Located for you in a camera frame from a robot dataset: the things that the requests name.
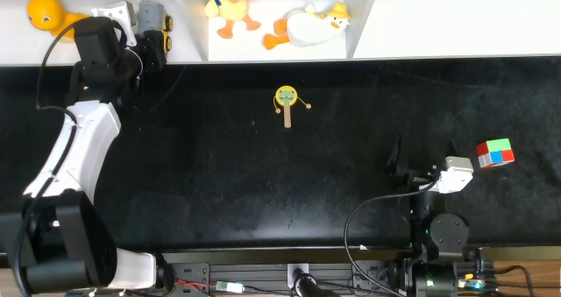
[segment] white duck plush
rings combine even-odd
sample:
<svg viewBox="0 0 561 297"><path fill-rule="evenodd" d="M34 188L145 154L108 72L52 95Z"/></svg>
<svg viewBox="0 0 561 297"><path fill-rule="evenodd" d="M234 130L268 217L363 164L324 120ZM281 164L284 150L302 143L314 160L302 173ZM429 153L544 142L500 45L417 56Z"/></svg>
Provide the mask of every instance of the white duck plush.
<svg viewBox="0 0 561 297"><path fill-rule="evenodd" d="M351 16L343 3L335 3L325 15L317 14L313 4L306 9L294 9L286 18L274 23L274 33L263 38L263 45L272 50L279 44L313 46L340 35L349 25Z"/></svg>

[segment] rubik's cube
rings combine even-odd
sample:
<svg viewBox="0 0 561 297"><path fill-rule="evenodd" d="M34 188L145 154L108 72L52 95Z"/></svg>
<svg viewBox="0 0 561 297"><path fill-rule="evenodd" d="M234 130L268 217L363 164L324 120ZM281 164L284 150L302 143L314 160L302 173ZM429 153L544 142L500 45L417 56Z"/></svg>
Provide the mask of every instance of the rubik's cube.
<svg viewBox="0 0 561 297"><path fill-rule="evenodd" d="M515 161L508 138L488 140L478 145L477 156L482 168L502 166Z"/></svg>

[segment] yellow wheel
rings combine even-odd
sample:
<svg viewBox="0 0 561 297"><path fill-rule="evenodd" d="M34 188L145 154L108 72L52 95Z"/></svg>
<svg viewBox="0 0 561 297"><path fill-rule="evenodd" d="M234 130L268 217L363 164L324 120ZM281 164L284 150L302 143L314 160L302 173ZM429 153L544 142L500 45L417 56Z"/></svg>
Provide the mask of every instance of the yellow wheel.
<svg viewBox="0 0 561 297"><path fill-rule="evenodd" d="M172 50L172 38L167 37L166 38L166 53Z"/></svg>
<svg viewBox="0 0 561 297"><path fill-rule="evenodd" d="M167 32L170 32L174 29L174 20L169 16L166 16L166 26L165 26L165 28L166 28Z"/></svg>

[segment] yellow hat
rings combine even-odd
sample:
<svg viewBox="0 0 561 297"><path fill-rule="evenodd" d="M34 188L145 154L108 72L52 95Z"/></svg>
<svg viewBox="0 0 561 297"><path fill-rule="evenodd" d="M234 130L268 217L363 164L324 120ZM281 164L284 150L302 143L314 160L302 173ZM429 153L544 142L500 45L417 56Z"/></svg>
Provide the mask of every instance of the yellow hat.
<svg viewBox="0 0 561 297"><path fill-rule="evenodd" d="M340 2L336 2L335 4L333 4L333 8L331 9L331 11L327 12L327 14L335 18L351 18L351 16L347 12L347 6Z"/></svg>

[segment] black tabletop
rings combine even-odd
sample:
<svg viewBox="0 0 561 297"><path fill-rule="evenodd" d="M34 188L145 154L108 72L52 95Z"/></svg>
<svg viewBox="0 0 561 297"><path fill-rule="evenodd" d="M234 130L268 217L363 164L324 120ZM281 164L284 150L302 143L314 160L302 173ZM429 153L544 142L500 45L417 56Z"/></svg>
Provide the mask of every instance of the black tabletop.
<svg viewBox="0 0 561 297"><path fill-rule="evenodd" d="M440 165L451 140L472 159L472 182L444 197L470 244L560 244L560 60L191 65L173 89L184 66L170 66L121 116L95 205L126 248L341 245L351 210L394 192L383 168L400 133L411 167ZM63 93L69 73L47 71L45 92ZM36 74L0 69L0 204L20 197L60 131L61 115L34 110ZM273 107L282 85L312 104L292 107L291 129ZM516 161L480 170L475 147L496 138ZM352 243L408 246L404 210L364 208Z"/></svg>

